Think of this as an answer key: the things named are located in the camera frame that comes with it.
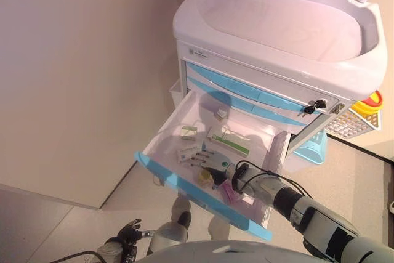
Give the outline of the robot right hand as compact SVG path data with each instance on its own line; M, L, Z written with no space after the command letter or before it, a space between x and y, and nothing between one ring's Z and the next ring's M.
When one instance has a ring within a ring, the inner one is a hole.
M213 187L221 186L229 179L227 171L233 162L225 155L215 150L202 150L192 155L187 163L192 167L200 168L202 172L208 173L213 181Z

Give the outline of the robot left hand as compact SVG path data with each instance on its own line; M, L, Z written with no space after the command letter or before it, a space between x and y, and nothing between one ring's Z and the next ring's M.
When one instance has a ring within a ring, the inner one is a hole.
M140 230L141 219L137 218L127 223L119 232L120 238L126 245L135 245L142 238L151 238L156 230Z

